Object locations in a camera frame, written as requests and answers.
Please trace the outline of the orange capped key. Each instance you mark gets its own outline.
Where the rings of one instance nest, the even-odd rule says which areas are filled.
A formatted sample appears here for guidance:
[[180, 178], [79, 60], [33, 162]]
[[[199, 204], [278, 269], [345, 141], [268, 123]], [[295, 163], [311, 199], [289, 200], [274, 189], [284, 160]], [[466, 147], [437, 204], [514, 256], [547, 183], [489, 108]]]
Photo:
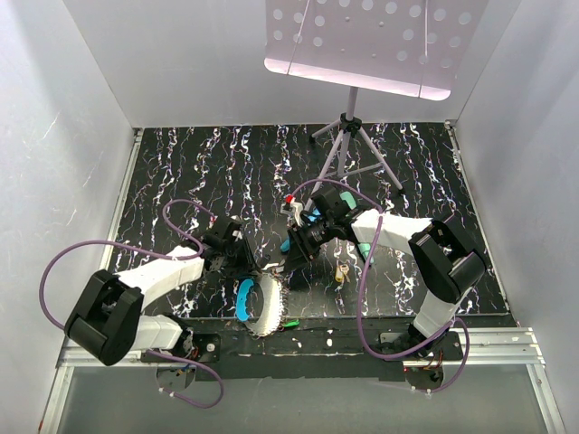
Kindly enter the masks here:
[[335, 273], [335, 281], [339, 284], [349, 282], [349, 266], [347, 264], [338, 264]]

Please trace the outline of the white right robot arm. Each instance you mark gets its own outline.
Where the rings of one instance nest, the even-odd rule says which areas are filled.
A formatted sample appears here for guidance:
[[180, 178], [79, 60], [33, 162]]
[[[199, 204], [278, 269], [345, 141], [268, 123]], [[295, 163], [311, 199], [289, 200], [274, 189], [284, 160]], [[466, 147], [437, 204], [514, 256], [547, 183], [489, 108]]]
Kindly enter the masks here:
[[385, 360], [415, 355], [434, 357], [462, 299], [487, 271], [483, 250], [453, 214], [441, 219], [409, 218], [382, 212], [367, 204], [354, 204], [337, 189], [319, 190], [313, 211], [304, 210], [292, 195], [281, 206], [289, 216], [288, 240], [282, 249], [284, 272], [315, 259], [322, 245], [339, 239], [363, 245], [370, 262], [378, 246], [413, 257], [427, 292], [406, 333], [383, 348], [367, 345], [370, 354]]

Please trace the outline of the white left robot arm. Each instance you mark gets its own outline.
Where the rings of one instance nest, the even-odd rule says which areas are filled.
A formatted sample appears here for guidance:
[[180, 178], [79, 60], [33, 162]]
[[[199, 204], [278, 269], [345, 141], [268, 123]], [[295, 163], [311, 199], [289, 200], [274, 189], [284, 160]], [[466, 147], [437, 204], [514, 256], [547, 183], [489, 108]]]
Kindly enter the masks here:
[[175, 362], [194, 360], [192, 328], [173, 314], [147, 316], [146, 308], [210, 273], [240, 281], [257, 278], [269, 259], [254, 255], [240, 222], [219, 217], [211, 228], [143, 266], [119, 273], [94, 272], [64, 333], [106, 366], [130, 351], [161, 350]]

